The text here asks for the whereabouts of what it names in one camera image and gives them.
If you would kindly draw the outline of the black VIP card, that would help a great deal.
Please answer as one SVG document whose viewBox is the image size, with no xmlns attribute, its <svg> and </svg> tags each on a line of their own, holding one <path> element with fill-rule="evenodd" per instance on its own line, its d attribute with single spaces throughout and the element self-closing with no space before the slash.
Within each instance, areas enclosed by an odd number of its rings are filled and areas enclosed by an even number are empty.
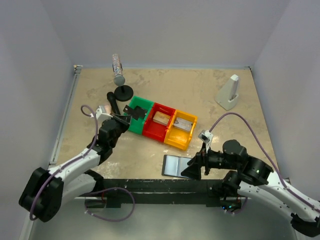
<svg viewBox="0 0 320 240">
<path fill-rule="evenodd" d="M 131 115 L 133 119 L 138 120 L 138 119 L 144 119 L 148 111 L 140 106 L 136 106 L 135 108 L 132 108 L 126 105 L 123 109 L 123 112 L 126 113 L 127 115 Z"/>
</svg>

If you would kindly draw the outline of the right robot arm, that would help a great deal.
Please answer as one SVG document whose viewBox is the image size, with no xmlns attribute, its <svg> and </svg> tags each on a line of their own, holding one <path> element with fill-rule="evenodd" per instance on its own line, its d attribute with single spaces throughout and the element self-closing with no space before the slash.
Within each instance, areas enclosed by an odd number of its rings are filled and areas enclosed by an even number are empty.
<svg viewBox="0 0 320 240">
<path fill-rule="evenodd" d="M 297 232 L 310 238 L 319 236 L 320 202 L 284 181 L 264 161 L 249 155 L 238 141 L 226 141 L 222 151 L 213 151 L 203 145 L 181 175 L 200 180 L 201 168 L 205 169 L 205 175 L 211 169 L 228 170 L 222 181 L 225 192 L 259 200 L 289 217 L 291 226 Z"/>
</svg>

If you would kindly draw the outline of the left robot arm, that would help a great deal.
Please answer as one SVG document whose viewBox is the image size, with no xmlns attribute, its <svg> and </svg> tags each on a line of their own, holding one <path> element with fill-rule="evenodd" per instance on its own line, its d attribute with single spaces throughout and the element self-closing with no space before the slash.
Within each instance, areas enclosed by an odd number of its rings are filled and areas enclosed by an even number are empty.
<svg viewBox="0 0 320 240">
<path fill-rule="evenodd" d="M 35 169 L 18 204 L 29 211 L 31 218 L 48 222 L 63 204 L 100 187 L 102 177 L 92 169 L 112 155 L 130 123 L 130 115 L 114 115 L 102 122 L 92 142 L 80 154 L 50 169 Z"/>
</svg>

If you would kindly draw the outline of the black leather card holder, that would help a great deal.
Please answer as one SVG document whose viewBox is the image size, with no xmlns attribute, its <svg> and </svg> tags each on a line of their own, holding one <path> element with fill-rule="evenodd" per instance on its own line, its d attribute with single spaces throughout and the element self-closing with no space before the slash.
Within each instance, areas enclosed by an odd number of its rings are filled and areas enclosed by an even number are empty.
<svg viewBox="0 0 320 240">
<path fill-rule="evenodd" d="M 163 156 L 161 175 L 168 176 L 168 177 L 188 179 L 188 177 L 182 176 L 181 173 L 188 167 L 188 162 L 190 160 L 191 158 L 189 157 L 165 154 Z"/>
</svg>

